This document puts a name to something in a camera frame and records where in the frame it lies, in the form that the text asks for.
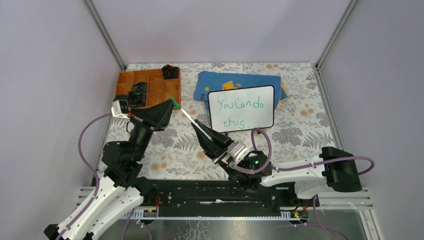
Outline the white board with black frame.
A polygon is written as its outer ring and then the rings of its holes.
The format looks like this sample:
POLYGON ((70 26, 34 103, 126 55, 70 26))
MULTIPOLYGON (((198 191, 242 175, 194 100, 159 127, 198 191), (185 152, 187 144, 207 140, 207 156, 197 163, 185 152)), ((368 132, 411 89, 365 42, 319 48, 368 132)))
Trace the white board with black frame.
POLYGON ((274 125, 272 85, 212 91, 207 97, 211 128, 216 132, 266 129, 274 125))

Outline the blue cartoon print cloth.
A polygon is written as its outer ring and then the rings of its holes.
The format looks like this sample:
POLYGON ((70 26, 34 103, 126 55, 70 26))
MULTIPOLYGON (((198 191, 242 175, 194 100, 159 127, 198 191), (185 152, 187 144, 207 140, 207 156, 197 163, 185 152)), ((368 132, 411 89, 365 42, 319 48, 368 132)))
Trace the blue cartoon print cloth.
POLYGON ((257 75, 243 73, 218 73, 202 71, 198 75, 193 99, 196 101, 208 101, 208 93, 220 90, 232 90, 241 88, 253 88, 271 85, 274 87, 274 106, 280 101, 289 98, 280 76, 257 75))

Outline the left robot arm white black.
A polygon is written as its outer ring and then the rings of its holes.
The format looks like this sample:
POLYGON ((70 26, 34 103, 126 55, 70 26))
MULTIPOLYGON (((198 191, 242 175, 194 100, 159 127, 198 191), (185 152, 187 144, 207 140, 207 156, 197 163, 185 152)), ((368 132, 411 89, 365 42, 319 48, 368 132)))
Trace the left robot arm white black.
POLYGON ((111 114, 133 124, 130 137, 105 144, 102 177, 96 179, 95 189, 69 217, 46 227, 44 234, 49 240, 97 240, 124 214, 154 202, 153 184, 139 176, 141 160, 153 133, 168 126, 174 107, 172 98, 148 108, 130 108, 125 100, 112 103, 111 114))

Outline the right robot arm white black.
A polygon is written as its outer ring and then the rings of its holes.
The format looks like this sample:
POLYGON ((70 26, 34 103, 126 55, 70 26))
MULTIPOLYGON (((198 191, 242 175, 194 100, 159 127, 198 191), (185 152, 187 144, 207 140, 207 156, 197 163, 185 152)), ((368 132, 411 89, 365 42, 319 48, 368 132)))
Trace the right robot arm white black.
POLYGON ((354 193, 363 189, 356 158, 349 152, 326 146, 319 155, 309 159, 276 165, 271 161, 271 145, 267 153, 256 146, 250 150, 244 143, 197 119, 190 124, 204 154, 245 191, 256 192, 259 187, 293 183, 294 188, 287 191, 286 198, 291 205, 299 206, 322 192, 354 193))

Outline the dark rolled sock with orange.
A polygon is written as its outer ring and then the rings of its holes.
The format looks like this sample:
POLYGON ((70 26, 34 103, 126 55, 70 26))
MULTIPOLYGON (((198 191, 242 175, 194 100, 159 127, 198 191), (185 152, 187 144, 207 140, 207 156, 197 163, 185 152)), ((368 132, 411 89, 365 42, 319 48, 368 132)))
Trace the dark rolled sock with orange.
POLYGON ((166 64, 161 68, 161 72, 165 80, 177 79, 180 75, 180 68, 166 64))

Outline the aluminium frame post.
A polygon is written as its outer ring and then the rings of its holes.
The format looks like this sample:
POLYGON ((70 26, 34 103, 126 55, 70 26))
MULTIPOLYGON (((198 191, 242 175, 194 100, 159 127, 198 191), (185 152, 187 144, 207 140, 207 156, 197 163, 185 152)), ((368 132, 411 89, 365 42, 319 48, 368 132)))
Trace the aluminium frame post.
POLYGON ((337 121, 336 114, 334 112, 334 108, 331 102, 331 98, 328 93, 328 89, 325 83, 325 79, 323 76, 322 68, 325 65, 326 59, 332 51, 332 48, 337 43, 337 40, 342 33, 345 25, 347 24, 351 14, 354 12, 359 0, 350 0, 348 2, 347 7, 345 8, 340 20, 338 21, 333 33, 331 34, 329 41, 324 47, 323 52, 318 58, 317 62, 314 63, 313 72, 315 76, 315 80, 317 82, 317 87, 320 92, 320 97, 323 103, 323 107, 326 112, 326 116, 329 122, 329 127, 333 136, 333 141, 335 147, 345 151, 345 143, 342 137, 342 133, 339 127, 339 123, 337 121))
POLYGON ((118 67, 118 72, 114 75, 114 83, 117 85, 118 83, 118 75, 120 72, 126 70, 127 65, 125 64, 121 54, 119 53, 119 50, 116 46, 116 44, 113 41, 113 38, 111 37, 111 34, 109 33, 109 30, 104 23, 103 18, 101 17, 101 14, 93 0, 83 0, 82 1, 88 11, 88 14, 90 15, 93 23, 95 24, 101 38, 103 39, 107 49, 109 50, 112 59, 116 63, 118 67))

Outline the blue green rolled sock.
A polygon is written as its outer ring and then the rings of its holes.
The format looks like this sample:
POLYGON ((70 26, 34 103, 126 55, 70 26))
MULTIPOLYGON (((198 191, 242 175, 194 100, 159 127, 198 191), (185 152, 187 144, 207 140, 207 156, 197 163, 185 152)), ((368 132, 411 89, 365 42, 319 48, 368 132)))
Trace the blue green rolled sock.
POLYGON ((114 97, 113 101, 128 101, 128 95, 127 94, 119 94, 117 96, 114 97))

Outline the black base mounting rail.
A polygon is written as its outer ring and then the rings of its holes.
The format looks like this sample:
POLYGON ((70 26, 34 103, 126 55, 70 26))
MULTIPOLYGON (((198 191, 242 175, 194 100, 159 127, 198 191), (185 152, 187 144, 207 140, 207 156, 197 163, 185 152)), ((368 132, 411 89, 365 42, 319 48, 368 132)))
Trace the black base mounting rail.
POLYGON ((255 192, 248 192, 236 182, 224 180, 152 180, 155 195, 145 200, 141 207, 157 210, 160 207, 210 204, 262 204, 270 209, 295 210, 320 205, 319 200, 300 199, 295 194, 293 183, 276 186, 259 186, 255 192))

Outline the aluminium frame post left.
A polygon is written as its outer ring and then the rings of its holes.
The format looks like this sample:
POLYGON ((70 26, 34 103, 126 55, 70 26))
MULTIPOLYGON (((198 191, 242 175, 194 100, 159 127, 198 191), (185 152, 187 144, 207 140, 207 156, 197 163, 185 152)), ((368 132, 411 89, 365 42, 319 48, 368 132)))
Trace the aluminium frame post left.
POLYGON ((116 63, 118 67, 118 72, 114 75, 114 83, 117 85, 118 83, 118 75, 120 72, 126 70, 127 65, 125 64, 121 54, 119 53, 119 50, 116 46, 116 44, 113 41, 113 38, 111 37, 111 34, 109 33, 109 30, 104 23, 103 18, 101 17, 101 14, 93 0, 83 0, 82 1, 88 11, 88 14, 90 15, 93 23, 95 24, 101 38, 103 39, 107 49, 109 50, 112 59, 116 63))

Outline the wooden compartment tray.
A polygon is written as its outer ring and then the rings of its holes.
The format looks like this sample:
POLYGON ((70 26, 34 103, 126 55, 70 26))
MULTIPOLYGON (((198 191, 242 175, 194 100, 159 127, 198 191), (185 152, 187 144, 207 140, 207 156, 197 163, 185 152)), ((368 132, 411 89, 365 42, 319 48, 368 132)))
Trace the wooden compartment tray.
POLYGON ((173 97, 181 104, 181 76, 181 71, 179 70, 178 78, 164 79, 161 68, 120 72, 114 97, 121 94, 128 95, 132 85, 145 82, 147 83, 146 104, 144 107, 134 108, 149 108, 168 100, 170 97, 173 97))

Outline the aluminium frame post right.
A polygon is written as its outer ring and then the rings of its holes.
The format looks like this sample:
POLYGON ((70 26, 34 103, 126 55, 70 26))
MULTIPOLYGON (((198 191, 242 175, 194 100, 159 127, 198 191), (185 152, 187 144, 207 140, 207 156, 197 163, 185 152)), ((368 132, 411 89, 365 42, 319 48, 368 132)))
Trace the aluminium frame post right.
POLYGON ((323 52, 318 58, 317 62, 314 63, 313 72, 315 76, 315 80, 317 82, 317 87, 320 92, 320 97, 323 103, 323 107, 326 112, 326 116, 329 122, 329 127, 333 136, 333 141, 335 147, 345 151, 345 143, 342 137, 342 133, 339 127, 339 123, 337 121, 336 114, 334 112, 334 108, 331 102, 331 98, 328 93, 328 89, 325 83, 325 79, 323 76, 322 68, 325 65, 326 59, 332 51, 332 48, 337 43, 337 40, 342 33, 345 25, 347 24, 351 14, 354 12, 359 0, 350 0, 348 2, 347 7, 345 8, 340 20, 338 21, 333 33, 331 34, 329 41, 324 47, 323 52))

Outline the green marker cap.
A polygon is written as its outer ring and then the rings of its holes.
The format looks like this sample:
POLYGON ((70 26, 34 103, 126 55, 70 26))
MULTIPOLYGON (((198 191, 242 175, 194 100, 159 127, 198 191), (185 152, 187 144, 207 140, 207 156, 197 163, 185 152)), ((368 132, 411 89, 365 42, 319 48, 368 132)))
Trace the green marker cap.
POLYGON ((181 108, 181 105, 173 97, 170 97, 169 100, 172 100, 172 104, 176 110, 181 108))

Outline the dark rolled sock with green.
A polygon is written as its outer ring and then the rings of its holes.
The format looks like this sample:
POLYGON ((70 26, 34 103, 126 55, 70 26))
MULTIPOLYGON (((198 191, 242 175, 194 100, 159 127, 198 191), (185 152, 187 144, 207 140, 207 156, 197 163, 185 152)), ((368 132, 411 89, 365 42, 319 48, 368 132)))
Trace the dark rolled sock with green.
POLYGON ((140 95, 145 94, 147 92, 147 83, 146 82, 138 82, 131 86, 131 92, 134 94, 140 95))

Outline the black rolled sock middle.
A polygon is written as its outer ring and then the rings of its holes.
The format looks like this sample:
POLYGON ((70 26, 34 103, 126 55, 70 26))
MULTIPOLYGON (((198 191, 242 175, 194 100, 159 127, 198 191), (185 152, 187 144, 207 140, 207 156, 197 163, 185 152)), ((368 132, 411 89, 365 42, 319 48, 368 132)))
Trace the black rolled sock middle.
POLYGON ((143 91, 130 91, 127 95, 128 105, 132 108, 146 106, 146 94, 143 91))

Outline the floral patterned tablecloth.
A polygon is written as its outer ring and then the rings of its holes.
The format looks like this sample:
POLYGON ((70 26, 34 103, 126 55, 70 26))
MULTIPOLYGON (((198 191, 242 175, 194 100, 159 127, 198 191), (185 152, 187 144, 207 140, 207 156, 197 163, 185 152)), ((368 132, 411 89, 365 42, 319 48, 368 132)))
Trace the floral patterned tablecloth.
MULTIPOLYGON (((266 129, 274 164, 309 159, 334 139, 311 63, 181 63, 181 106, 210 124, 206 105, 194 99, 202 71, 280 76, 288 99, 279 102, 274 125, 266 129)), ((167 180, 225 180, 225 172, 202 152, 189 120, 175 110, 166 130, 153 135, 141 176, 167 180)))

